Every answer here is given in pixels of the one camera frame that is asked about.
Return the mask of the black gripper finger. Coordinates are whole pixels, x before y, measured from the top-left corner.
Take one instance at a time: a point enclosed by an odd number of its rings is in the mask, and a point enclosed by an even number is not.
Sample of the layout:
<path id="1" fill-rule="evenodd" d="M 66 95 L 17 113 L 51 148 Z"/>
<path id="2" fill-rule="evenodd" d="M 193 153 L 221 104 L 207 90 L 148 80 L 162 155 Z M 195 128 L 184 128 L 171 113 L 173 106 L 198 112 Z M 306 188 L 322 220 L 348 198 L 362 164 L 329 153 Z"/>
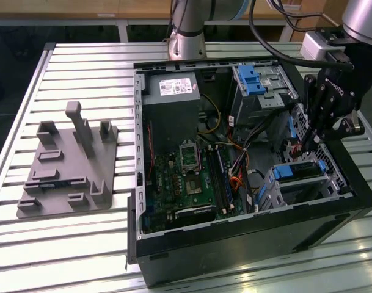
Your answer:
<path id="1" fill-rule="evenodd" d="M 301 140 L 302 150 L 316 148 L 315 137 L 324 139 L 326 116 L 323 106 L 326 100 L 325 75 L 308 74 L 304 78 L 304 97 L 302 99 L 304 112 L 307 114 L 308 128 Z"/>
<path id="2" fill-rule="evenodd" d="M 329 117 L 319 127 L 313 138 L 315 143 L 326 143 L 334 140 L 341 140 L 346 137 L 359 136 L 364 134 L 365 127 L 358 117 L 357 111 L 340 118 Z"/>

